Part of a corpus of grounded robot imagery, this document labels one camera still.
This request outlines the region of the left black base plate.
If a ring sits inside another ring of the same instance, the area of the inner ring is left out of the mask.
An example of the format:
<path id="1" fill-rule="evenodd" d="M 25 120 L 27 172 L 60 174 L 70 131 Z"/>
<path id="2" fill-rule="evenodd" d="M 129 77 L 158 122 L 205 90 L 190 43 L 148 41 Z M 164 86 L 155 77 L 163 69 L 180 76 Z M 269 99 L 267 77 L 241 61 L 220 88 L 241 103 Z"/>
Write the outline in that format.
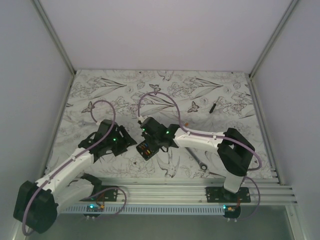
<path id="1" fill-rule="evenodd" d="M 87 202 L 115 202 L 118 197 L 118 186 L 102 185 L 94 187 L 88 197 L 81 199 Z"/>

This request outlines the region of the black fuse box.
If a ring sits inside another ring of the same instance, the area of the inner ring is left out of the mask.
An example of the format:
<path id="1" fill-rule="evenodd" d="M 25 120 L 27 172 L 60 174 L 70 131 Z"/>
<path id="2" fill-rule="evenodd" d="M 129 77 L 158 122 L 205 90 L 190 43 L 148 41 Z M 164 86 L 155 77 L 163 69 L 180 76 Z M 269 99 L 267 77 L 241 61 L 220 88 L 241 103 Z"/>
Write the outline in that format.
<path id="1" fill-rule="evenodd" d="M 159 152 L 159 149 L 160 148 L 157 145 L 149 144 L 146 140 L 136 146 L 137 152 L 145 161 L 148 161 L 156 155 Z"/>

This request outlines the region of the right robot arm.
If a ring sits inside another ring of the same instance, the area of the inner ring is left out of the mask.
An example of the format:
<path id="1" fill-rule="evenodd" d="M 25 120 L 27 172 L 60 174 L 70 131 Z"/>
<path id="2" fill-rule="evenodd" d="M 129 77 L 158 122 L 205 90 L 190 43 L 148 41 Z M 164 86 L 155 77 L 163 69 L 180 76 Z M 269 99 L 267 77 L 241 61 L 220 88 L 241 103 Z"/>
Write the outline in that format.
<path id="1" fill-rule="evenodd" d="M 156 121 L 153 117 L 138 118 L 142 129 L 144 147 L 142 155 L 151 158 L 159 150 L 170 148 L 193 148 L 207 152 L 217 152 L 226 173 L 221 190 L 226 202 L 234 202 L 240 195 L 240 187 L 247 175 L 255 148 L 239 131 L 228 128 L 225 132 L 205 132 L 186 129 L 183 125 L 171 124 L 169 127 Z"/>

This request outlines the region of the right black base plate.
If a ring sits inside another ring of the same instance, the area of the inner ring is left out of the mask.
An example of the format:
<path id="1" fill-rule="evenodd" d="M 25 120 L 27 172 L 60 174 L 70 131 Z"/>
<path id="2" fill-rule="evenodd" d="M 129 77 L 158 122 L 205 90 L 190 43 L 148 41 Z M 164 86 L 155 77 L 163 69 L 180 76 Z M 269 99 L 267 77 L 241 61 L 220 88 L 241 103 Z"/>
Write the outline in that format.
<path id="1" fill-rule="evenodd" d="M 248 187 L 240 187 L 238 192 L 232 193 L 222 186 L 208 186 L 205 188 L 208 203 L 250 203 L 251 195 Z"/>

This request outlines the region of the aluminium rail frame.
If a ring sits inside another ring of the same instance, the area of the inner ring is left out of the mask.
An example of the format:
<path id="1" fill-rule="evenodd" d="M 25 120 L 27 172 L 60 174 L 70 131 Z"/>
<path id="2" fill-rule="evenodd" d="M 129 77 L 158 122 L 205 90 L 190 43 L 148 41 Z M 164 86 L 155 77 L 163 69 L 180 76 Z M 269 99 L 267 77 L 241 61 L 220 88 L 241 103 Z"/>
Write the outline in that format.
<path id="1" fill-rule="evenodd" d="M 221 187 L 222 182 L 210 179 L 197 179 L 191 182 L 177 181 L 121 181 L 109 183 L 118 186 L 127 195 L 130 204 L 207 204 L 206 187 Z M 298 203 L 290 186 L 280 185 L 275 181 L 257 182 L 258 189 L 250 181 L 244 186 L 249 189 L 251 202 L 247 206 L 258 203 L 262 206 L 286 206 Z"/>

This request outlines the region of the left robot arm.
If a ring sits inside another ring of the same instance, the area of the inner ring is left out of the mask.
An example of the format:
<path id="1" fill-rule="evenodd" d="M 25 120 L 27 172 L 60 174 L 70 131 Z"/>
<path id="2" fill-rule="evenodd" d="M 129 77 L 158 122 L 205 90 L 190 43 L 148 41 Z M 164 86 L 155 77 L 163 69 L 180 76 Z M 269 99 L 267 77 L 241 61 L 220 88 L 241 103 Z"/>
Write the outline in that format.
<path id="1" fill-rule="evenodd" d="M 98 130 L 82 140 L 58 167 L 35 182 L 27 180 L 20 186 L 13 217 L 22 223 L 22 233 L 44 233 L 65 208 L 78 201 L 96 201 L 106 191 L 117 192 L 118 187 L 103 186 L 98 177 L 83 171 L 101 157 L 116 157 L 136 144 L 124 126 L 103 120 Z"/>

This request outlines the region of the floral patterned mat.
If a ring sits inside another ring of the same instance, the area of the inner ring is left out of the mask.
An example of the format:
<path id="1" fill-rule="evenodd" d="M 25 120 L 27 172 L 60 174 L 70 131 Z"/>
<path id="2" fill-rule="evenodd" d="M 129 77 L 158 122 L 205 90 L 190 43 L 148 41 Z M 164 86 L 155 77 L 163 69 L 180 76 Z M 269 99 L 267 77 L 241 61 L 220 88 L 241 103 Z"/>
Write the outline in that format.
<path id="1" fill-rule="evenodd" d="M 214 103 L 216 107 L 210 114 Z M 234 128 L 257 153 L 248 176 L 274 176 L 244 73 L 167 70 L 79 70 L 46 172 L 66 160 L 82 140 L 98 129 L 96 121 L 115 119 L 140 143 L 143 137 L 139 115 L 152 116 L 165 126 L 182 121 L 188 123 L 186 127 L 200 131 Z M 183 148 L 160 151 L 144 160 L 133 146 L 119 156 L 103 156 L 85 171 L 100 178 L 155 179 L 210 178 L 226 172 L 216 152 L 194 153 L 207 165 L 207 171 L 201 170 Z"/>

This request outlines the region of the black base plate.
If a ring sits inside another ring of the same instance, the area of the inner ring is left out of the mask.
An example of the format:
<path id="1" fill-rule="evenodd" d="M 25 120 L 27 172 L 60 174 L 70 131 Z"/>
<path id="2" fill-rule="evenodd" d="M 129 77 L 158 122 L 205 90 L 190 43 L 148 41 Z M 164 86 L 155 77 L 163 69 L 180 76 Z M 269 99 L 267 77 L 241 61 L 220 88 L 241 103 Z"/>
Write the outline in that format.
<path id="1" fill-rule="evenodd" d="M 102 185 L 94 187 L 88 197 L 81 199 L 87 202 L 115 202 L 118 197 L 118 186 Z"/>
<path id="2" fill-rule="evenodd" d="M 208 186 L 205 188 L 208 203 L 250 203 L 251 195 L 248 187 L 240 187 L 238 192 L 232 193 L 222 186 Z"/>

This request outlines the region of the silver ratchet wrench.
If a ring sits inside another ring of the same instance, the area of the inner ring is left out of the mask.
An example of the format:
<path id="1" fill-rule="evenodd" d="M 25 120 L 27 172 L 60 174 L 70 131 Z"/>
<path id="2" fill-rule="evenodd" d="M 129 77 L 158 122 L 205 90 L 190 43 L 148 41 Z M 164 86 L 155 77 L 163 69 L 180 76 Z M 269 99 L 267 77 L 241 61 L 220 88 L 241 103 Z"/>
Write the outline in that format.
<path id="1" fill-rule="evenodd" d="M 195 155 L 195 153 L 194 153 L 189 147 L 186 147 L 185 149 L 186 149 L 187 152 L 194 158 L 194 160 L 198 163 L 199 168 L 200 168 L 202 171 L 207 171 L 208 166 L 207 166 L 205 163 L 203 163 L 203 162 Z"/>

